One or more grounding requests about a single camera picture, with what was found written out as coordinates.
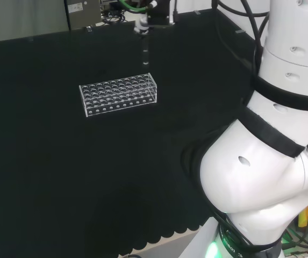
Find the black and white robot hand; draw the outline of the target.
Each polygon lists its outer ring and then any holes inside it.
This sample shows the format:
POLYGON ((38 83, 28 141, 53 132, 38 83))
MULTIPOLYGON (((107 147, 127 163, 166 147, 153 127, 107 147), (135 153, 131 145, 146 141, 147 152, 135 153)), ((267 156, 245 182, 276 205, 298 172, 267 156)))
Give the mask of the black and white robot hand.
POLYGON ((174 23, 170 1, 140 1, 146 8, 135 20, 134 33, 147 35, 150 30, 165 28, 174 23))

